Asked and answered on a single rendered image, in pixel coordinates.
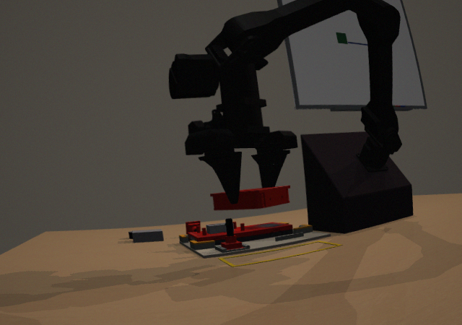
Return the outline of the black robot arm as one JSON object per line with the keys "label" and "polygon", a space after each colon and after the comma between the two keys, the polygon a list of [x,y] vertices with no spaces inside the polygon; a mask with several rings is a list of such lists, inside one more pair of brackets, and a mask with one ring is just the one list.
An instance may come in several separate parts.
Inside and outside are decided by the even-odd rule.
{"label": "black robot arm", "polygon": [[[269,62],[285,38],[350,10],[367,38],[370,102],[362,107],[367,137],[356,156],[369,173],[387,171],[389,155],[398,152],[398,118],[392,105],[392,45],[400,28],[399,11],[383,0],[294,0],[273,10],[249,12],[226,21],[205,47],[208,54],[178,53],[169,70],[172,99],[221,97],[232,92],[258,92],[256,70]],[[229,56],[224,49],[232,52]]]}

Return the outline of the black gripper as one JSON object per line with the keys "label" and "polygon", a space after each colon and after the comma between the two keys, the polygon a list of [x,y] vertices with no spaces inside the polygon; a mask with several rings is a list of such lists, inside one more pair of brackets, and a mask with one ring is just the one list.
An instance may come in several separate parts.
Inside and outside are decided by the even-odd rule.
{"label": "black gripper", "polygon": [[207,129],[188,135],[186,155],[202,155],[200,161],[210,165],[231,204],[237,204],[240,193],[242,152],[235,148],[256,148],[251,157],[258,163],[262,187],[275,187],[277,178],[292,148],[297,148],[297,136],[291,131],[269,132],[263,126],[261,108],[266,100],[257,92],[232,92],[221,97],[216,105],[223,112],[225,129]]}

